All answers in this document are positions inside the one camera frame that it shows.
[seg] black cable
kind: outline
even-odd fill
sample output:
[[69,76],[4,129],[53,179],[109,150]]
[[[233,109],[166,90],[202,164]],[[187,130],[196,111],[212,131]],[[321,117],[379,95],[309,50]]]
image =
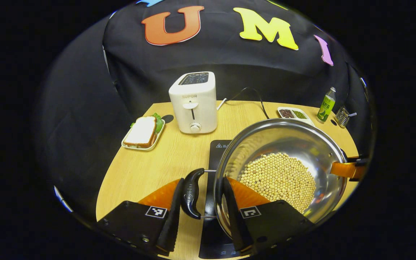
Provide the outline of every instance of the black cable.
[[225,103],[228,102],[228,101],[230,101],[230,100],[232,100],[232,99],[234,99],[234,98],[236,98],[241,92],[243,92],[247,88],[254,90],[256,92],[256,94],[258,94],[259,101],[261,101],[261,106],[263,107],[264,115],[266,116],[267,119],[269,119],[269,116],[267,115],[266,110],[264,109],[264,104],[263,104],[263,100],[261,99],[261,95],[259,94],[259,92],[256,89],[254,89],[252,87],[246,87],[246,88],[240,90],[240,92],[238,92],[233,98],[226,100]]

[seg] sandwich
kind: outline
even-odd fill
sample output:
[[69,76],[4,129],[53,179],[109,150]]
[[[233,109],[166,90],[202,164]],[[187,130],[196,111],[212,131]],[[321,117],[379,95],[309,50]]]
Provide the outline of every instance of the sandwich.
[[137,148],[149,148],[155,143],[162,125],[161,117],[157,113],[149,117],[139,117],[135,123],[132,123],[131,130],[123,143]]

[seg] black pot handle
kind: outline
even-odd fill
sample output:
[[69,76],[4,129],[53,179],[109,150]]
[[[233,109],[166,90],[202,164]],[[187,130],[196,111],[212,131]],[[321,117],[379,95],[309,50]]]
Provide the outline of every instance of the black pot handle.
[[187,177],[184,178],[182,185],[182,197],[181,197],[181,207],[182,210],[189,217],[195,219],[201,219],[202,215],[197,211],[197,199],[198,199],[198,179],[206,172],[215,172],[214,170],[205,170],[199,168],[191,171],[187,174]]
[[348,155],[346,155],[345,151],[343,151],[343,149],[340,148],[340,150],[343,153],[344,158],[346,159],[346,161],[348,163],[355,163],[356,166],[361,166],[361,165],[365,165],[368,162],[368,156],[365,154],[361,154],[358,157],[351,157],[348,158]]

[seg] stainless steel pot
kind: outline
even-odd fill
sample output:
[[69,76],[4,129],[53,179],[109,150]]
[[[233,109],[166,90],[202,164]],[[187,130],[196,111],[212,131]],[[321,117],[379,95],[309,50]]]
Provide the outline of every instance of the stainless steel pot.
[[239,180],[241,170],[248,162],[261,154],[278,152],[298,158],[314,176],[314,199],[303,215],[317,223],[334,209],[345,191],[346,178],[330,174],[330,169],[333,162],[346,163],[347,158],[338,145],[318,128],[286,118],[263,120],[248,126],[230,142],[217,170],[200,168],[189,173],[184,184],[183,211],[193,218],[202,218],[195,208],[198,178],[205,172],[215,171],[213,196],[216,217],[232,238],[226,198],[222,192],[224,177]]

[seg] black fabric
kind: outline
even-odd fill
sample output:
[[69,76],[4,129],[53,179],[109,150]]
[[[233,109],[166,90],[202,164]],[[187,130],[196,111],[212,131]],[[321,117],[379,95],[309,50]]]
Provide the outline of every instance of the black fabric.
[[356,144],[357,151],[362,156],[368,156],[372,138],[375,130],[372,122],[374,118],[370,115],[370,107],[368,95],[365,95],[363,83],[360,81],[361,75],[352,67],[348,66],[350,91],[345,100],[345,107],[349,113],[357,113],[355,117],[351,117],[346,128]]
[[49,183],[90,220],[95,220],[102,180],[131,122],[104,60],[107,21],[91,26],[58,56],[33,118],[36,154]]
[[[144,18],[170,12],[165,29],[174,33],[185,26],[183,14],[177,10],[192,5],[205,7],[200,11],[201,30],[196,36],[166,46],[146,41],[141,23]],[[234,7],[254,10],[268,22],[273,17],[287,21],[299,50],[280,46],[276,40],[270,43],[265,37],[261,41],[242,39],[239,33],[244,25]],[[322,61],[314,35],[328,43],[334,66]],[[254,87],[264,101],[320,107],[325,93],[335,87],[333,112],[348,100],[350,111],[358,112],[348,130],[357,147],[366,150],[363,132],[369,126],[367,102],[363,92],[357,90],[360,82],[348,74],[350,67],[356,66],[354,61],[334,38],[292,10],[266,0],[172,0],[152,7],[132,3],[110,19],[103,44],[110,74],[133,117],[142,115],[153,103],[170,102],[168,89],[188,72],[214,72],[218,100],[230,98],[244,87]],[[245,92],[238,99],[257,100],[257,96]]]

